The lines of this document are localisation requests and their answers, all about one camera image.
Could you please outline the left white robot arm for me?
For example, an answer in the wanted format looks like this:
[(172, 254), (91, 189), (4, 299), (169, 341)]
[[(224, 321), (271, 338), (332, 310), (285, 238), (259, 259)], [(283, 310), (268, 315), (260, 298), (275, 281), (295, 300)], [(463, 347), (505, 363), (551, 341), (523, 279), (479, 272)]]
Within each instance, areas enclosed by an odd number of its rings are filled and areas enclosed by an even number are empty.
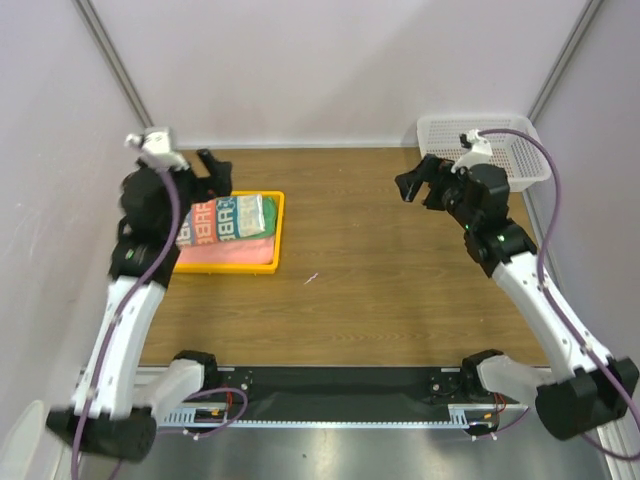
[(70, 447), (74, 462), (83, 454), (142, 461), (171, 410), (194, 397), (211, 399), (222, 385), (214, 355), (183, 350), (149, 384), (134, 386), (151, 322), (178, 261), (180, 227), (193, 205), (232, 192), (231, 163), (207, 149), (197, 156), (205, 177), (190, 164), (155, 169), (140, 158), (121, 184), (123, 216), (102, 325), (70, 405), (51, 408), (46, 418), (47, 430)]

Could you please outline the patterned white cloth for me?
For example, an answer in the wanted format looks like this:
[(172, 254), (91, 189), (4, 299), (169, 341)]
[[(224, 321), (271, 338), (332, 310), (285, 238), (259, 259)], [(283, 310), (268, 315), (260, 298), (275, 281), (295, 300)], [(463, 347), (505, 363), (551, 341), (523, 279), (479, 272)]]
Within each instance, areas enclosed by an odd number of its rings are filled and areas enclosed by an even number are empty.
[(176, 244), (181, 248), (209, 245), (248, 238), (265, 231), (260, 194), (219, 197), (191, 207)]

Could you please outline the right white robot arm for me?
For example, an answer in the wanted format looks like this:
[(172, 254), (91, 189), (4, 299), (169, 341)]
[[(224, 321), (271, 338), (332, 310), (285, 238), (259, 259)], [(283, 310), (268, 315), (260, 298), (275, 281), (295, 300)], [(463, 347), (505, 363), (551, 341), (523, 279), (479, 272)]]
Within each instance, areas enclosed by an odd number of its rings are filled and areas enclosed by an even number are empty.
[(629, 358), (615, 358), (561, 297), (536, 245), (509, 216), (503, 169), (491, 164), (455, 169), (452, 161), (427, 155), (397, 175), (395, 184), (405, 202), (428, 187), (424, 206), (448, 213), (462, 227), (469, 256), (511, 299), (549, 363), (542, 371), (497, 350), (469, 356), (460, 377), (466, 398), (481, 402), (496, 393), (532, 407), (558, 440), (638, 412), (630, 406), (637, 366)]

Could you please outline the yellow plastic tray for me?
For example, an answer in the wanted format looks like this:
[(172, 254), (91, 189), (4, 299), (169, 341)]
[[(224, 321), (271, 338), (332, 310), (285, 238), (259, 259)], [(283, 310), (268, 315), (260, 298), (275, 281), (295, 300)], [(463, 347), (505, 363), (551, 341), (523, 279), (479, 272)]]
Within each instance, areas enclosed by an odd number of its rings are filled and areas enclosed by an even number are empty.
[[(282, 226), (284, 219), (285, 195), (281, 191), (236, 191), (232, 196), (260, 194), (272, 197), (278, 206), (278, 218), (275, 237), (274, 258), (270, 264), (264, 265), (216, 265), (216, 264), (179, 264), (174, 268), (180, 274), (273, 274), (276, 272), (281, 253)], [(257, 235), (244, 239), (259, 239)]]

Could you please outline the pink towel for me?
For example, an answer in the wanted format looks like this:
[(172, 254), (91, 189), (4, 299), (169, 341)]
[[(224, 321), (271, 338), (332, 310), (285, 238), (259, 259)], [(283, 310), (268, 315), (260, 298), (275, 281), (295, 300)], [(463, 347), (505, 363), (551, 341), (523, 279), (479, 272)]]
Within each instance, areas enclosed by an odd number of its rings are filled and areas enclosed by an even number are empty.
[(264, 265), (274, 258), (275, 237), (241, 239), (181, 250), (179, 264)]

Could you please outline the green towel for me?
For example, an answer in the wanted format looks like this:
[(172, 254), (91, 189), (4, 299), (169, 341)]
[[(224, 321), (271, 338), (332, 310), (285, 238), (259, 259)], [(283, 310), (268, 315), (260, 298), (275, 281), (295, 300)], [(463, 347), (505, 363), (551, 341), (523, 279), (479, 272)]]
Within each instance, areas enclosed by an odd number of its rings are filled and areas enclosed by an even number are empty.
[(276, 233), (278, 206), (276, 201), (269, 196), (263, 196), (263, 218), (264, 231), (257, 235), (257, 238), (271, 237)]

